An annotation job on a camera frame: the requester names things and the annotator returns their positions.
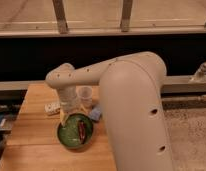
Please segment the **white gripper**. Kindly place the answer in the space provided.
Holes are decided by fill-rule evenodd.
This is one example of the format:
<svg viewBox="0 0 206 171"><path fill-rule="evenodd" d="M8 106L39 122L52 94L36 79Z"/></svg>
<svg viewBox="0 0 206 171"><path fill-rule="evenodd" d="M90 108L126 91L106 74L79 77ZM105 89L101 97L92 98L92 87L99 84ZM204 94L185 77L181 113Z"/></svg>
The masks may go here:
<svg viewBox="0 0 206 171"><path fill-rule="evenodd" d="M60 110L60 123L62 126L65 126L66 120L68 118L67 113L76 109L83 111L87 114L87 110L82 103L79 104L79 98L76 93L75 87L67 87L58 90L58 96L60 100L61 109Z"/></svg>

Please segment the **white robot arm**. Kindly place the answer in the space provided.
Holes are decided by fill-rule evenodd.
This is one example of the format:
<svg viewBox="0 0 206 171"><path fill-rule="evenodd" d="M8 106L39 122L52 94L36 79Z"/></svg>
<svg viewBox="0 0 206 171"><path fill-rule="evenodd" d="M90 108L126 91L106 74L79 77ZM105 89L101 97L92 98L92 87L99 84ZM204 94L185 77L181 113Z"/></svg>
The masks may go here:
<svg viewBox="0 0 206 171"><path fill-rule="evenodd" d="M117 171L175 171L161 103L166 65L153 52L119 56L76 69L64 63L46 83L61 108L74 107L77 85L97 85Z"/></svg>

